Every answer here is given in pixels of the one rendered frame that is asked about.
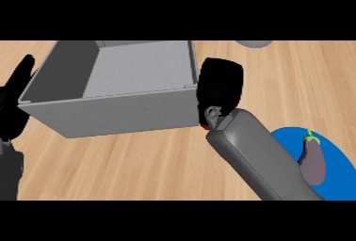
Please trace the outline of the blue plate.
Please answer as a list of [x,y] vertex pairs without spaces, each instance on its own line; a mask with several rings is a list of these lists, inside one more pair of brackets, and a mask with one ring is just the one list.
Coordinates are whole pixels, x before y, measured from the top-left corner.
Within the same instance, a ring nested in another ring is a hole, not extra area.
[[303,139],[309,134],[321,141],[325,160],[325,179],[314,190],[327,201],[356,201],[356,168],[330,139],[300,127],[283,127],[272,131],[274,138],[296,160],[302,157]]

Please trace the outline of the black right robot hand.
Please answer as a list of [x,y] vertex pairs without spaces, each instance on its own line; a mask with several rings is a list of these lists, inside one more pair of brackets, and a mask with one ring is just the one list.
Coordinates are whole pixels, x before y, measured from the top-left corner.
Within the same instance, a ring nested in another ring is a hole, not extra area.
[[244,68],[237,62],[209,57],[203,62],[197,89],[200,124],[207,125],[204,111],[210,106],[222,108],[228,116],[240,104],[244,87]]

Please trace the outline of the purple eggplant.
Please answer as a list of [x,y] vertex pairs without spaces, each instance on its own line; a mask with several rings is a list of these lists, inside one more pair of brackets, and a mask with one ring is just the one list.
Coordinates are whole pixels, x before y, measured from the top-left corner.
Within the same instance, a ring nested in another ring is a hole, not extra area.
[[325,158],[321,149],[321,139],[306,130],[303,152],[297,160],[302,177],[311,186],[318,186],[325,180]]

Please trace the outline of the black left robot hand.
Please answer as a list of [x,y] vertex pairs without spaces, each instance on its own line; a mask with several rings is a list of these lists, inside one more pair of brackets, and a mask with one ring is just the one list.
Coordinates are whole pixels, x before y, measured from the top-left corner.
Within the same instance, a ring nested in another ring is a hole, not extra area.
[[23,134],[30,119],[30,114],[18,107],[18,99],[33,78],[34,65],[34,56],[25,55],[6,85],[0,87],[0,139],[5,142]]

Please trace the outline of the grey cardboard box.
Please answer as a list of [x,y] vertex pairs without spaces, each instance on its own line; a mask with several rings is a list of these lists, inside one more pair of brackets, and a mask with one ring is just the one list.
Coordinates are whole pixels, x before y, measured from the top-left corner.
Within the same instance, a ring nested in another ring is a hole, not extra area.
[[200,124],[189,40],[61,40],[20,97],[20,108],[64,137]]

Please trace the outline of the grey round object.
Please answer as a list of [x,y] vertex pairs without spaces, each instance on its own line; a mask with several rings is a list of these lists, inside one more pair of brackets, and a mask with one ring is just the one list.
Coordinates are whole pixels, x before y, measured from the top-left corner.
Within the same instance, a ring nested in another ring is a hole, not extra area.
[[272,40],[238,40],[237,41],[241,45],[249,48],[263,48],[272,44]]

